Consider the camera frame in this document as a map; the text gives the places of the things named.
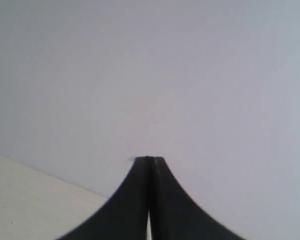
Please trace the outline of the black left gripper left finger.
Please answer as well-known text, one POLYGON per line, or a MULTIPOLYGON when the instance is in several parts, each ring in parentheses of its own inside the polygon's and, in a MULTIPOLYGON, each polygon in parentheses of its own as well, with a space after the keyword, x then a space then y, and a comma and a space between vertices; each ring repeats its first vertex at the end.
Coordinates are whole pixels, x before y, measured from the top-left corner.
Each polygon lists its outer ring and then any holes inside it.
POLYGON ((135 158, 115 193, 61 240, 146 240, 151 157, 135 158))

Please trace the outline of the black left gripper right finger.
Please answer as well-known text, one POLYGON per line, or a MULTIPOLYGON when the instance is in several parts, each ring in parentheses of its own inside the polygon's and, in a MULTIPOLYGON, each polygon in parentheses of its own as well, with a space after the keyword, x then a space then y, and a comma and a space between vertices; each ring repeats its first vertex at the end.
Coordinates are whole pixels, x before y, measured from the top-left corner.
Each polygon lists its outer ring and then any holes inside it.
POLYGON ((198 206, 163 157, 150 157, 149 218, 153 240, 241 240, 198 206))

